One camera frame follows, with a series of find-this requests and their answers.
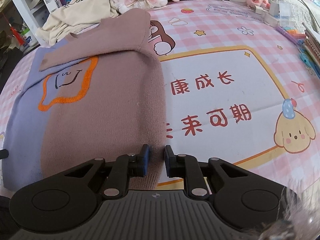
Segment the purple and pink sweater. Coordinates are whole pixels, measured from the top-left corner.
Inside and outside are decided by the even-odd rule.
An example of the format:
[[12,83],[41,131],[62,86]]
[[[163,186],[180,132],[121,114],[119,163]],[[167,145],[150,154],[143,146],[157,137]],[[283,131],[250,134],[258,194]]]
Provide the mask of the purple and pink sweater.
[[36,51],[5,132],[5,188],[17,191],[96,157],[137,154],[143,144],[151,148],[148,174],[130,185],[156,186],[166,104],[150,27],[150,14],[132,9]]

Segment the pink checkered table mat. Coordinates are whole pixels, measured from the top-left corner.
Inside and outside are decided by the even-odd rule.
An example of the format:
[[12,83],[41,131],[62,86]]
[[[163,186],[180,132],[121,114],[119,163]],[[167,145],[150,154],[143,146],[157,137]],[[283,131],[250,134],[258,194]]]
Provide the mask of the pink checkered table mat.
[[[164,145],[199,161],[218,157],[290,187],[306,189],[319,180],[319,78],[287,38],[218,1],[148,13],[148,43],[164,78]],[[22,84],[3,92],[10,96],[1,99],[3,147],[38,49],[17,65]],[[177,187],[180,180],[165,178],[163,163],[162,154],[156,186]]]

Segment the white green pen holder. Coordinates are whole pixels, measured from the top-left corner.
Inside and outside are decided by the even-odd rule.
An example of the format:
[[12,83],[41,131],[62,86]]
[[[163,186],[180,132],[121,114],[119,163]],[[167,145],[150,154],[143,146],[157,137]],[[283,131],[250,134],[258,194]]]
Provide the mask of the white green pen holder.
[[23,53],[25,54],[29,49],[33,48],[34,46],[38,45],[38,41],[30,31],[29,28],[22,30],[21,37],[24,39]]

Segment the red tassel ornament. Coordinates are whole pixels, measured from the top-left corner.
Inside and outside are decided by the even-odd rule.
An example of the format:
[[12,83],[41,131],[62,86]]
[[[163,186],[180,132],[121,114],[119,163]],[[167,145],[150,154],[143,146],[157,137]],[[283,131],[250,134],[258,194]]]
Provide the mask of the red tassel ornament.
[[20,35],[20,33],[11,25],[9,20],[6,18],[5,14],[1,12],[2,16],[4,17],[5,21],[10,27],[10,31],[12,32],[13,36],[16,38],[17,42],[19,43],[20,46],[25,44],[24,38]]

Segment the cream canvas tote bag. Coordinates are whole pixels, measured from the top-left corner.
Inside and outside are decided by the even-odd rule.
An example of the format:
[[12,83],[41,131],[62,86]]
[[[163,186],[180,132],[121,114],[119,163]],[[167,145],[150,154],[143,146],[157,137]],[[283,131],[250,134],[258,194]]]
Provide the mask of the cream canvas tote bag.
[[69,33],[77,34],[102,19],[117,16],[110,0],[71,0],[50,13],[43,27],[37,29],[36,36],[53,46]]

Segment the white box with barcode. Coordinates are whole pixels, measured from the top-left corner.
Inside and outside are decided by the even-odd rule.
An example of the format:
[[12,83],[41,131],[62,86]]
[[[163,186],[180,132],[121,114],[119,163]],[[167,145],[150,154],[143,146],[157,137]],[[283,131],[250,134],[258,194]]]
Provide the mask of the white box with barcode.
[[62,3],[60,0],[43,0],[44,4],[46,5],[49,13],[56,11],[60,7],[62,7]]

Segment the white shelf post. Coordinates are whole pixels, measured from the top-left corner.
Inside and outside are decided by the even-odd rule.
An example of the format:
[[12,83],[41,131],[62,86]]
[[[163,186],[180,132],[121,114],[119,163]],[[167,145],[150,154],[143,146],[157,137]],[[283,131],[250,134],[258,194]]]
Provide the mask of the white shelf post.
[[26,0],[12,0],[16,9],[20,13],[21,17],[23,18],[24,22],[29,27],[30,31],[35,36],[36,40],[40,45],[44,45],[44,41],[37,37],[36,31],[40,27],[39,23],[37,22],[36,18],[34,17],[33,13],[31,12],[31,9],[27,5]]

